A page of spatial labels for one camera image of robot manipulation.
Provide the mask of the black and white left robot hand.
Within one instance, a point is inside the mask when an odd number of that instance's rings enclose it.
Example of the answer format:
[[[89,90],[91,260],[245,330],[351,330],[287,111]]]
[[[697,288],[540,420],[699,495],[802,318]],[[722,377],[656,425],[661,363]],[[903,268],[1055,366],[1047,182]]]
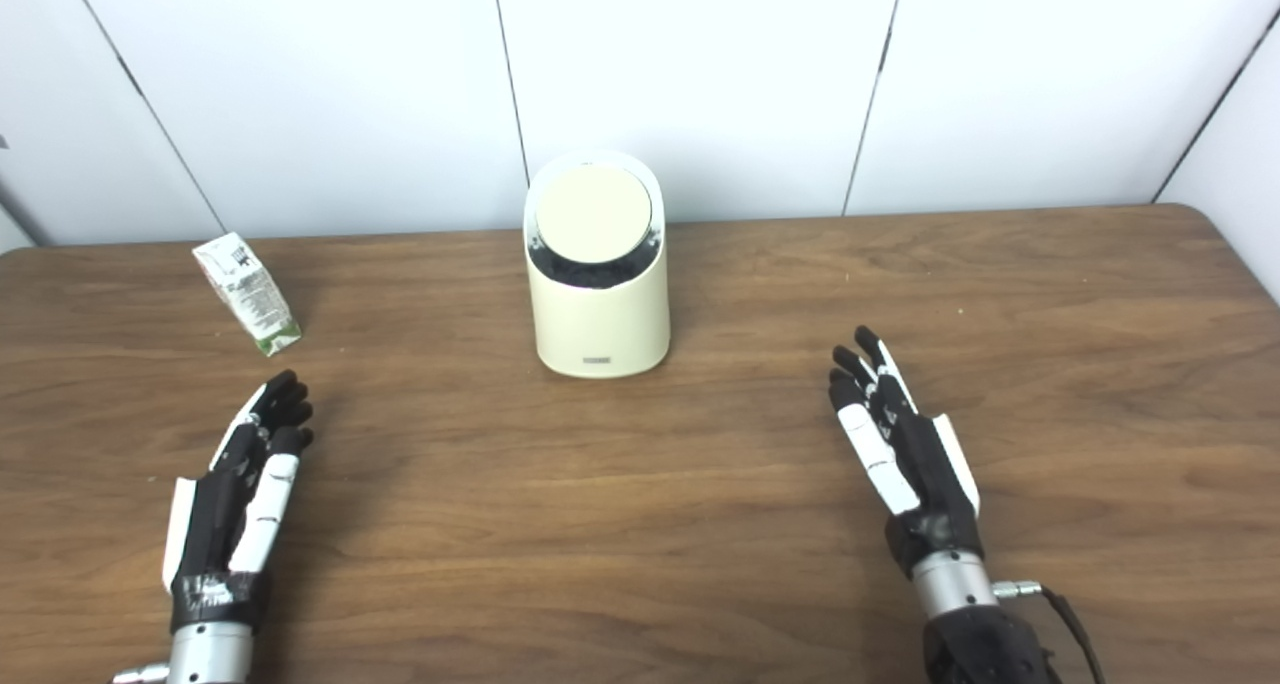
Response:
[[[268,562],[314,442],[312,414],[307,386],[280,371],[233,416],[207,471],[175,480],[163,557],[172,633],[218,623],[260,629],[273,593]]]

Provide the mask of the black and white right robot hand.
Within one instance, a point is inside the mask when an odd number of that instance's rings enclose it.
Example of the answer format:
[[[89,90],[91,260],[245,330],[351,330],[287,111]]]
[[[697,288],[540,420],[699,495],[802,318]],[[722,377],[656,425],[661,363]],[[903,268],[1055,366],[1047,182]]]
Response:
[[[884,538],[906,578],[934,555],[984,557],[980,494],[950,418],[920,412],[884,341],[835,346],[828,396],[840,427],[890,511]]]

